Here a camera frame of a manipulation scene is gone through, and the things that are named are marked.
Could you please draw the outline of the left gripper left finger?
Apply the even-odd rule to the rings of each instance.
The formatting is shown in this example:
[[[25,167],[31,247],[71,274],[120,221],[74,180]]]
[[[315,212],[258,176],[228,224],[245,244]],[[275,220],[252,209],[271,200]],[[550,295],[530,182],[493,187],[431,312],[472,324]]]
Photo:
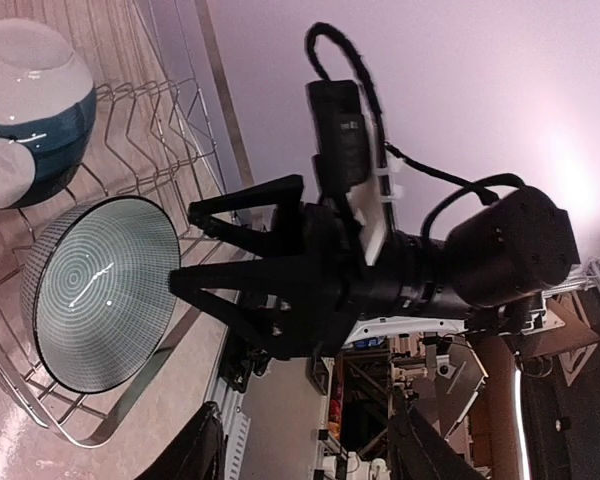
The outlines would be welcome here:
[[[207,401],[137,480],[222,480],[226,439],[216,402]]]

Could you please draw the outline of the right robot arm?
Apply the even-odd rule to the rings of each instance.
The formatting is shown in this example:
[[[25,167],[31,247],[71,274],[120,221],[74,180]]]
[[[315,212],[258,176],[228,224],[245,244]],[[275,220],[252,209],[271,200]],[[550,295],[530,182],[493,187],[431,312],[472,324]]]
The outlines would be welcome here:
[[[179,299],[215,317],[278,360],[333,356],[380,334],[518,333],[534,296],[561,284],[579,254],[566,211],[522,186],[431,238],[389,233],[368,264],[345,199],[302,201],[289,175],[194,202],[188,219],[250,261],[183,267],[169,277]]]

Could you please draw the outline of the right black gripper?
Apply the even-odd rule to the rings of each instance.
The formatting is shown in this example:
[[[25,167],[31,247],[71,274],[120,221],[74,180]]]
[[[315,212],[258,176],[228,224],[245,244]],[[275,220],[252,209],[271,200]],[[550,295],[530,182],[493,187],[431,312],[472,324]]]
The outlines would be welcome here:
[[[469,317],[442,242],[395,231],[367,265],[360,224],[327,205],[302,208],[303,190],[292,174],[190,203],[191,225],[263,259],[173,270],[171,293],[277,360],[334,356],[357,322]]]

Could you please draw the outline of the light green checked bowl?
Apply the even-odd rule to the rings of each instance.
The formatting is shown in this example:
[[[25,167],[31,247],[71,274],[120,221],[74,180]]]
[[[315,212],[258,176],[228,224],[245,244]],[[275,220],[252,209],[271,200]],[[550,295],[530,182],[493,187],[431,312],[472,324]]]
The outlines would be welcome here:
[[[165,335],[181,265],[174,225],[155,202],[125,195],[74,207],[37,237],[20,305],[38,357],[65,389],[107,392],[148,361]]]

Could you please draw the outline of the dark teal white bowl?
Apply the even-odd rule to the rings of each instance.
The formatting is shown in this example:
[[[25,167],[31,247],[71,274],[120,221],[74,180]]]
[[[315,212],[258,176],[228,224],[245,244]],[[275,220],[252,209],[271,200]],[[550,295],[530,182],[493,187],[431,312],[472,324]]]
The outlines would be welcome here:
[[[65,38],[33,20],[0,20],[0,210],[67,187],[95,119],[93,77]]]

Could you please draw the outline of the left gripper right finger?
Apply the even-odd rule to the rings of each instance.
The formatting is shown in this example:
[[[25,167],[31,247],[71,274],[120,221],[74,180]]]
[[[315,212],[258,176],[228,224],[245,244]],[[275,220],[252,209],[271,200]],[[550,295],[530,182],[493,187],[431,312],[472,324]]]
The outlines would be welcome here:
[[[391,403],[387,424],[391,479],[485,479],[453,450],[404,394],[393,394]]]

